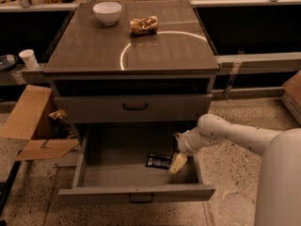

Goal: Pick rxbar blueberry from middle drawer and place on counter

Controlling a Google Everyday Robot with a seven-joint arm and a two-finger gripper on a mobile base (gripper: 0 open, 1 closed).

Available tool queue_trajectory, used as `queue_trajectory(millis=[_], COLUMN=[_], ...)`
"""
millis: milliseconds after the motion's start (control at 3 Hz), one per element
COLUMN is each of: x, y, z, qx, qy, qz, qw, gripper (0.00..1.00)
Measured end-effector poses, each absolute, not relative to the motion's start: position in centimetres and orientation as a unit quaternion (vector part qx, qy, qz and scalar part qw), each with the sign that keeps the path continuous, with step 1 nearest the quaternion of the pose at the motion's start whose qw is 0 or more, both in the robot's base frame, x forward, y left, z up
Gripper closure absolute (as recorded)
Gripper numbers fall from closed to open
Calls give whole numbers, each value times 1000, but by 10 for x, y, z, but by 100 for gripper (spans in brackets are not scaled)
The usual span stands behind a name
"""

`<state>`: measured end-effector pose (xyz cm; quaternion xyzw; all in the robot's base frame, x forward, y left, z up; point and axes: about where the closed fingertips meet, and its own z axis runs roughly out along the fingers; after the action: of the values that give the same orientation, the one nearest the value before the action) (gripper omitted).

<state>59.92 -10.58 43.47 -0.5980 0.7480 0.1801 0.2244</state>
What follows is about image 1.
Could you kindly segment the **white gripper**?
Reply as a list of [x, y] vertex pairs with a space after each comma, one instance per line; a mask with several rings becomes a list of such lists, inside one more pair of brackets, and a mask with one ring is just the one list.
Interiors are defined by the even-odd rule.
[[207, 138], [195, 127], [184, 133], [175, 133], [177, 147], [180, 153], [175, 153], [169, 167], [170, 173], [177, 173], [187, 162], [187, 155], [192, 156], [206, 146]]

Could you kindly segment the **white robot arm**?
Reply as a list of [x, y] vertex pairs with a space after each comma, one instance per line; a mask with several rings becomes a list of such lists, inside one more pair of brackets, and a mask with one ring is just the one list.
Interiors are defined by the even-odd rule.
[[275, 131], [230, 123], [205, 114], [198, 125], [176, 133], [178, 152], [169, 171], [178, 172], [187, 158], [223, 140], [261, 157], [255, 226], [301, 226], [301, 129]]

